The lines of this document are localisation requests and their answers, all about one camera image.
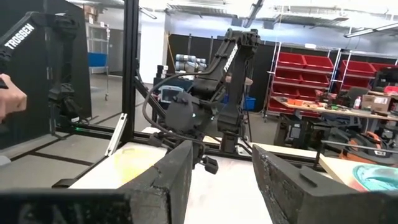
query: cardboard box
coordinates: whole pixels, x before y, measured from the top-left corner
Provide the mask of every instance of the cardboard box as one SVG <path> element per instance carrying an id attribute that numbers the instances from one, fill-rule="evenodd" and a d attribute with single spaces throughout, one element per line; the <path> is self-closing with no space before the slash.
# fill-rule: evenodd
<path id="1" fill-rule="evenodd" d="M 363 95 L 361 108 L 370 108 L 370 110 L 374 111 L 388 112 L 390 101 L 390 96 Z"/>

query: black panel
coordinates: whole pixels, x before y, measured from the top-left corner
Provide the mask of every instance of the black panel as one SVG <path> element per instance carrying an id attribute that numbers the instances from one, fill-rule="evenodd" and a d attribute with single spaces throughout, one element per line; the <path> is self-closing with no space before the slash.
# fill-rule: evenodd
<path id="1" fill-rule="evenodd" d="M 221 47 L 222 43 L 223 43 L 223 40 L 219 40 L 219 39 L 214 39 L 213 40 L 213 50 L 211 51 L 211 59 L 214 58 L 214 56 L 216 55 L 219 47 Z"/>
<path id="2" fill-rule="evenodd" d="M 192 37 L 190 55 L 196 56 L 197 58 L 205 58 L 206 63 L 208 64 L 210 41 L 211 40 L 209 38 Z"/>
<path id="3" fill-rule="evenodd" d="M 249 96 L 256 99 L 253 111 L 260 111 L 264 105 L 269 81 L 268 71 L 271 70 L 274 46 L 260 45 L 254 56 L 253 84 L 250 86 Z"/>
<path id="4" fill-rule="evenodd" d="M 172 34 L 169 37 L 169 44 L 170 48 L 167 50 L 167 66 L 169 66 L 169 73 L 174 73 L 175 55 L 188 54 L 188 36 Z"/>
<path id="5" fill-rule="evenodd" d="M 27 11 L 43 11 L 43 0 L 0 1 L 0 35 L 4 35 Z M 14 52 L 7 73 L 28 96 L 27 110 L 10 115 L 10 132 L 0 136 L 0 149 L 37 138 L 49 132 L 47 70 L 44 31 L 36 30 Z"/>
<path id="6" fill-rule="evenodd" d="M 73 42 L 72 85 L 75 89 L 75 100 L 83 108 L 82 115 L 90 117 L 92 115 L 91 91 L 84 12 L 80 7 L 64 0 L 52 0 L 48 1 L 48 4 L 48 13 L 68 12 L 80 25 L 76 39 Z"/>
<path id="7" fill-rule="evenodd" d="M 28 11 L 59 13 L 68 11 L 82 26 L 74 43 L 72 83 L 76 101 L 84 105 L 83 115 L 91 116 L 90 80 L 88 74 L 85 20 L 82 10 L 64 0 L 2 0 L 0 1 L 0 35 L 4 35 Z M 47 57 L 43 29 L 37 29 L 14 52 L 7 73 L 13 82 L 28 96 L 27 110 L 7 117 L 10 132 L 0 136 L 0 149 L 28 141 L 49 133 L 48 93 L 51 87 L 47 80 Z"/>

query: white wall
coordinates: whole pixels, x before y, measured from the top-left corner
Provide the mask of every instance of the white wall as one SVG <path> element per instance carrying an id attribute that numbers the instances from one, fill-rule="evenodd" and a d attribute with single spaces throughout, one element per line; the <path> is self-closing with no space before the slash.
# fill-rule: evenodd
<path id="1" fill-rule="evenodd" d="M 396 55 L 398 58 L 398 37 L 379 38 L 377 51 L 388 55 Z"/>
<path id="2" fill-rule="evenodd" d="M 124 29 L 124 10 L 123 9 L 104 9 L 104 13 L 98 16 L 98 22 L 104 22 L 108 24 L 111 29 Z"/>
<path id="3" fill-rule="evenodd" d="M 172 16 L 172 33 L 193 35 L 199 37 L 216 37 L 225 35 L 228 28 L 234 30 L 258 29 L 262 40 L 281 41 L 295 44 L 316 44 L 325 47 L 341 47 L 368 52 L 379 50 L 379 41 L 373 35 L 351 38 L 343 37 L 348 30 L 336 30 L 324 27 L 304 27 L 299 25 L 276 24 L 274 30 L 263 29 L 262 22 L 254 21 L 249 29 L 231 26 L 230 18 L 199 17 L 188 14 L 174 14 Z"/>
<path id="4" fill-rule="evenodd" d="M 141 17 L 140 74 L 144 83 L 153 83 L 157 66 L 167 62 L 167 36 L 170 17 L 163 12 L 154 12 L 157 19 Z"/>

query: yellow object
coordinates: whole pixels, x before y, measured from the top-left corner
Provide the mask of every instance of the yellow object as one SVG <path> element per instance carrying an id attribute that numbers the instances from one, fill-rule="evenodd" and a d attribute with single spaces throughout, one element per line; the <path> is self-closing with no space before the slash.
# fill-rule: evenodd
<path id="1" fill-rule="evenodd" d="M 153 166 L 158 158 L 151 156 L 150 151 L 127 148 L 114 155 L 114 168 L 121 184 L 138 177 L 150 166 Z"/>

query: black partition wall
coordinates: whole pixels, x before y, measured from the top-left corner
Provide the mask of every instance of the black partition wall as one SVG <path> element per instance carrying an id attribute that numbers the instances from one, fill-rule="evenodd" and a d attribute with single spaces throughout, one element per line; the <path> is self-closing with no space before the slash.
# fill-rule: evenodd
<path id="1" fill-rule="evenodd" d="M 72 83 L 76 101 L 84 105 L 83 114 L 91 116 L 90 79 L 83 11 L 64 0 L 2 0 L 0 1 L 0 35 L 4 35 L 28 11 L 59 13 L 68 11 L 83 26 L 74 45 Z M 47 52 L 43 29 L 37 29 L 14 52 L 7 69 L 13 82 L 26 93 L 27 110 L 12 114 L 5 123 L 10 131 L 0 135 L 0 149 L 19 144 L 49 133 Z"/>

